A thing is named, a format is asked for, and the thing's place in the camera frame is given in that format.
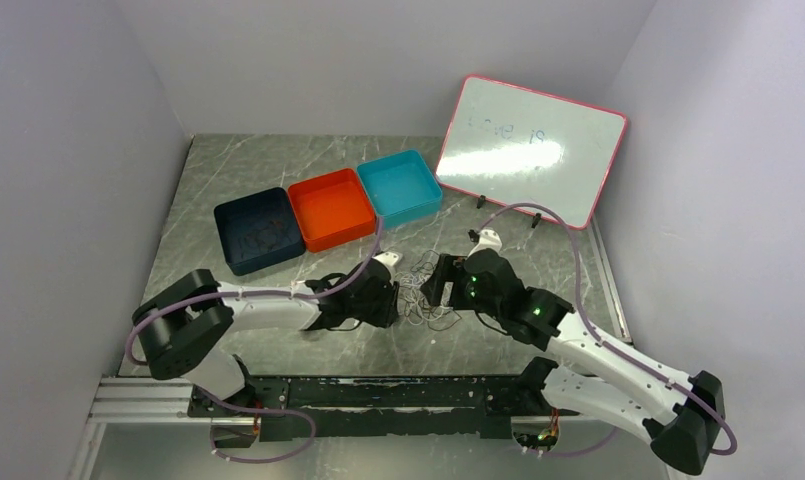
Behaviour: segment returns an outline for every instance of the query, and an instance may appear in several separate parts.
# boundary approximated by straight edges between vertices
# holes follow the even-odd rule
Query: plastic storage bin
[[[246,275],[305,253],[305,243],[283,188],[271,188],[214,208],[225,262]]]
[[[358,176],[384,228],[393,228],[440,210],[443,190],[416,150],[358,165]]]
[[[351,168],[294,183],[287,194],[311,252],[321,252],[375,231],[375,212]]]

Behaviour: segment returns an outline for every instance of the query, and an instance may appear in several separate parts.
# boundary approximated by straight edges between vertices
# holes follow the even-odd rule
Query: whiteboard
[[[470,75],[437,177],[502,205],[541,204],[571,227],[585,228],[626,124],[617,112]]]

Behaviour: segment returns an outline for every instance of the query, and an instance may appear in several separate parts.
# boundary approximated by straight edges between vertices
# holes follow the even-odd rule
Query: white enclosure
[[[805,479],[805,0],[0,0],[0,479],[65,477],[190,135],[443,135],[470,73],[629,118],[636,344],[723,380],[704,478]]]

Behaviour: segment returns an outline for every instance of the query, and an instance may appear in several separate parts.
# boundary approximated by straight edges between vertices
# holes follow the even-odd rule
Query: dark navy bin
[[[384,228],[437,213],[443,190],[416,150],[358,165],[358,177]]]
[[[225,263],[246,275],[305,253],[305,242],[283,188],[238,198],[214,208]]]

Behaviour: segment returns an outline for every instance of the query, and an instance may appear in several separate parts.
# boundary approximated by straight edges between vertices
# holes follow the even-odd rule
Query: cable tie
[[[305,283],[305,282],[303,282],[303,281],[298,281],[297,282],[296,280],[293,280],[292,282],[290,282],[290,300],[293,300],[293,297],[296,296],[296,289],[299,287],[300,284],[303,284],[303,283]]]

